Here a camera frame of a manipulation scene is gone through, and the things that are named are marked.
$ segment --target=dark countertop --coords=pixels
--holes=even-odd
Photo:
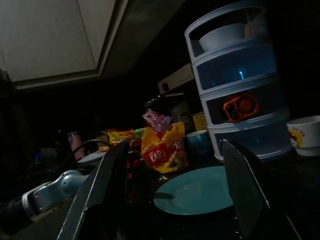
[[[198,216],[178,216],[157,209],[153,194],[168,180],[191,170],[222,165],[216,159],[191,160],[190,168],[163,177],[153,171],[139,175],[127,187],[127,209],[122,223],[128,240],[233,240],[241,239],[233,207]],[[320,157],[291,152],[264,163],[289,209],[288,215],[304,239],[320,239]]]

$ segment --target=white plastic drawer unit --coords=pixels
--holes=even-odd
[[[277,72],[271,44],[261,37],[209,51],[193,65],[200,93],[214,87]]]
[[[223,160],[220,146],[222,139],[232,140],[246,147],[262,161],[272,160],[288,153],[292,149],[286,126],[288,118],[281,117],[281,114],[274,114],[270,119],[271,123],[268,123],[268,117],[265,119],[248,124],[249,128],[243,124],[228,128],[209,126],[215,157]]]
[[[243,112],[242,102],[240,100],[233,102],[233,99],[245,94],[251,95],[256,100],[257,112],[244,118],[242,122],[287,109],[278,75],[262,75],[252,77],[247,81],[234,82],[228,87],[216,87],[200,95],[204,113],[209,120],[208,124],[220,125],[232,122],[233,119],[227,115],[232,114],[228,111],[227,106],[234,107],[235,114]]]

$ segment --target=plate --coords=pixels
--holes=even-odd
[[[224,166],[212,166],[177,176],[161,186],[154,204],[176,215],[213,213],[233,205]]]

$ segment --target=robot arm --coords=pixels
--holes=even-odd
[[[68,170],[55,181],[43,183],[16,199],[0,204],[0,240],[40,220],[74,198],[89,175]]]

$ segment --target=cup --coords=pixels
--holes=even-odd
[[[189,133],[186,139],[189,144],[189,149],[195,157],[202,157],[212,152],[208,130]]]
[[[320,115],[287,122],[291,144],[301,156],[320,156]]]

